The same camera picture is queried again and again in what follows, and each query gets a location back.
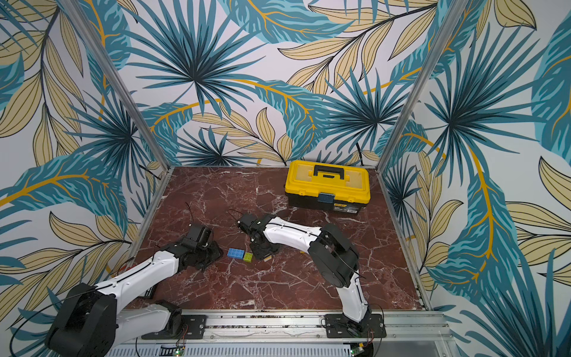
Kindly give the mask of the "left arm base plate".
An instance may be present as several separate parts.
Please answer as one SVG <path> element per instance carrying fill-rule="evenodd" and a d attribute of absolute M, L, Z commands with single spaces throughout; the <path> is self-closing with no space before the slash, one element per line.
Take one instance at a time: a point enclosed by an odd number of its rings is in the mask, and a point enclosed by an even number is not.
<path fill-rule="evenodd" d="M 180 315 L 174 323 L 157 333 L 141 336 L 143 340 L 202 340 L 205 334 L 206 315 Z"/>

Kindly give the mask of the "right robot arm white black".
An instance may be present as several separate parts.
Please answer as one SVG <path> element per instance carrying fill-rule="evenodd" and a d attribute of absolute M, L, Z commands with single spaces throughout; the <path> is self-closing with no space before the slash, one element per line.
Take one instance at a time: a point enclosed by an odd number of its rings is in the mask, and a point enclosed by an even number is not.
<path fill-rule="evenodd" d="M 283 245 L 308 254 L 322 278 L 337 289 L 342 303 L 341 323 L 355 331 L 365 330 L 371 309 L 361 287 L 359 254 L 337 226 L 302 226 L 273 214 L 262 218 L 244 214 L 237 226 L 248 235 L 258 260 L 278 253 Z"/>

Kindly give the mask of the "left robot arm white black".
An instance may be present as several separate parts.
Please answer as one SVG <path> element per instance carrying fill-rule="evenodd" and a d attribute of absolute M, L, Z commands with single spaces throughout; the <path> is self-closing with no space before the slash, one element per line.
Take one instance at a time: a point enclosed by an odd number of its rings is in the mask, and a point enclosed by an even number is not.
<path fill-rule="evenodd" d="M 188 268 L 204 271 L 222 258 L 211 233 L 194 224 L 180 240 L 130 270 L 93 286 L 72 288 L 48 331 L 46 347 L 60 356 L 106 356 L 112 348 L 145 335 L 179 338 L 185 330 L 179 306 L 159 300 L 142 309 L 125 308 L 163 280 Z"/>

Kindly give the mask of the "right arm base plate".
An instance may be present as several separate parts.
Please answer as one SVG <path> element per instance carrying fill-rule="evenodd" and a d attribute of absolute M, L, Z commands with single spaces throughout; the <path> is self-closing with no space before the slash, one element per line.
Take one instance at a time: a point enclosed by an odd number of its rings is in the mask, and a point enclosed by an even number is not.
<path fill-rule="evenodd" d="M 361 322 L 343 314 L 327 314 L 324 328 L 328 339 L 384 339 L 387 336 L 383 316 L 379 314 L 365 316 Z"/>

